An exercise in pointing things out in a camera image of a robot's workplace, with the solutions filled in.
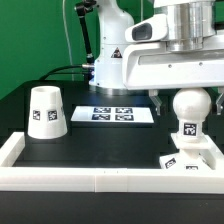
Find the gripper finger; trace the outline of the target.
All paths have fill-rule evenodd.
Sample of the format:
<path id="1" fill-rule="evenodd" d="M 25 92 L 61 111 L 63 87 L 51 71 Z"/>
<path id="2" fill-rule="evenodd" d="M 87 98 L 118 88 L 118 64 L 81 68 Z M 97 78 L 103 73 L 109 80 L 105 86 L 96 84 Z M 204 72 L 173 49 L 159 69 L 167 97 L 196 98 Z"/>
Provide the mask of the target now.
<path id="1" fill-rule="evenodd" d="M 153 102 L 153 104 L 156 107 L 157 115 L 160 116 L 162 101 L 160 100 L 158 94 L 159 94 L 159 91 L 155 90 L 155 89 L 148 91 L 149 98 L 151 99 L 151 101 Z"/>
<path id="2" fill-rule="evenodd" d="M 218 87 L 218 97 L 216 99 L 216 113 L 221 115 L 222 113 L 222 104 L 224 103 L 224 87 Z"/>

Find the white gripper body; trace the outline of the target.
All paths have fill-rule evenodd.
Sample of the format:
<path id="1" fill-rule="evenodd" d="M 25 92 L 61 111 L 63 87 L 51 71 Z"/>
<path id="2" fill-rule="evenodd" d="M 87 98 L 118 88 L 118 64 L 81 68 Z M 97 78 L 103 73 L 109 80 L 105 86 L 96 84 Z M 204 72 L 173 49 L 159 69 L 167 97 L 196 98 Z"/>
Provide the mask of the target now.
<path id="1" fill-rule="evenodd" d="M 163 42 L 130 45 L 122 75 L 129 90 L 224 86 L 224 42 L 207 39 L 202 50 L 182 53 Z"/>

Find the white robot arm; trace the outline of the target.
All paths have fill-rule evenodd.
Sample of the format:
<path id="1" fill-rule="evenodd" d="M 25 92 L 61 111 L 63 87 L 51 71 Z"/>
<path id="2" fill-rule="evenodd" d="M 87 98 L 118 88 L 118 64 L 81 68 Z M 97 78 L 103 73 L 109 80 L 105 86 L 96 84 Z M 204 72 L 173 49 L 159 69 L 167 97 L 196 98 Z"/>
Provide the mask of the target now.
<path id="1" fill-rule="evenodd" d="M 157 108 L 162 89 L 216 87 L 224 104 L 224 25 L 216 0 L 148 0 L 154 15 L 140 23 L 116 0 L 96 0 L 100 54 L 90 86 L 106 94 L 146 91 Z"/>

